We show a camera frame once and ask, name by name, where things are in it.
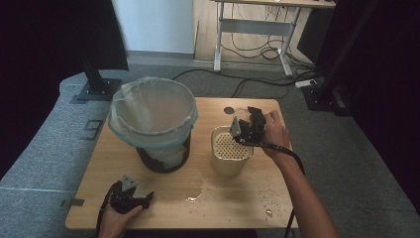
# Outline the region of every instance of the perforated metal cup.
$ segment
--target perforated metal cup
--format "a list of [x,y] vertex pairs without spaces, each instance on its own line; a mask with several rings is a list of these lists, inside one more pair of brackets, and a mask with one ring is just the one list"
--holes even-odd
[[247,160],[253,155],[254,148],[238,144],[229,133],[230,127],[216,128],[211,136],[213,169],[222,176],[237,176]]

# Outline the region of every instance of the desk leg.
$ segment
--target desk leg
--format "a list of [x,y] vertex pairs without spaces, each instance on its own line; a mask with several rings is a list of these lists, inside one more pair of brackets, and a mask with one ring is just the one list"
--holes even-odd
[[293,37],[293,32],[294,32],[294,29],[296,28],[296,23],[297,23],[297,19],[299,18],[299,15],[300,15],[300,7],[296,7],[296,12],[294,13],[293,21],[290,23],[290,28],[286,36],[286,41],[284,42],[281,50],[278,50],[281,64],[283,65],[283,68],[284,68],[284,73],[288,77],[292,76],[292,72],[290,69],[289,61],[286,57],[286,53],[287,53],[287,49],[289,48],[291,38]]
[[214,70],[220,71],[221,64],[222,64],[222,23],[223,23],[223,12],[225,10],[225,4],[223,2],[220,3],[220,13],[219,13],[219,26],[217,28],[217,44],[216,44],[216,52],[214,54]]

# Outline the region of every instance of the gray carpet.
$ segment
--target gray carpet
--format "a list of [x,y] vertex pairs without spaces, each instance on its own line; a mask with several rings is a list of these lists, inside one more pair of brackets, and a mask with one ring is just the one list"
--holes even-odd
[[[143,76],[173,78],[192,67],[130,64],[130,72],[102,71],[124,82]],[[276,71],[224,69],[246,77],[280,78]],[[176,79],[195,96],[231,97],[241,81],[206,71]],[[60,97],[37,136],[0,181],[1,237],[90,237],[92,231],[64,226],[93,152],[109,102],[72,103],[84,74],[62,82]],[[279,98],[294,151],[343,237],[420,237],[420,218],[379,154],[351,117],[309,111],[295,87],[249,82],[239,97]],[[282,237],[283,229],[258,230],[260,238]]]

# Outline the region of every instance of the white desk frame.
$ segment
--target white desk frame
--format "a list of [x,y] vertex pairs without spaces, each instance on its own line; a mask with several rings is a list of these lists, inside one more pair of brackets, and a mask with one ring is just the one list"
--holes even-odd
[[[293,37],[294,29],[296,28],[297,19],[300,15],[300,6],[295,6],[296,10],[294,13],[293,20],[290,23],[287,22],[268,22],[268,21],[254,21],[254,20],[242,20],[242,19],[227,19],[223,17],[225,2],[223,0],[215,0],[221,4],[221,10],[219,13],[219,26],[217,29],[217,45],[216,52],[214,56],[214,70],[221,70],[221,42],[222,42],[222,33],[242,33],[242,34],[258,34],[258,35],[270,35],[270,36],[285,36],[285,42],[283,43],[281,49],[278,49],[279,58],[281,64],[284,68],[286,76],[291,77],[292,71],[290,69],[289,61],[286,57],[287,49],[289,48],[291,38]],[[246,1],[234,1],[232,3],[244,3]],[[253,4],[265,5],[262,1],[261,3],[255,2]]]

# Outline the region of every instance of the table top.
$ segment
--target table top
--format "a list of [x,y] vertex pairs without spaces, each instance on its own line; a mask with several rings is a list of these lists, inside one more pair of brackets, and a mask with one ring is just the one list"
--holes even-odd
[[287,187],[280,170],[260,148],[254,149],[234,178],[219,176],[211,166],[211,133],[216,127],[230,126],[233,120],[224,112],[226,107],[253,106],[263,113],[277,110],[281,116],[278,103],[200,97],[196,103],[199,118],[191,132],[188,161],[170,174],[147,169],[136,149],[116,137],[105,123],[76,194],[84,204],[70,208],[66,227],[94,229],[105,194],[123,175],[140,182],[134,197],[155,192],[150,208],[128,225],[131,229],[286,227],[292,209]]
[[223,3],[240,3],[240,4],[257,4],[257,5],[274,5],[286,7],[307,7],[307,8],[335,8],[334,1],[325,0],[212,0]]

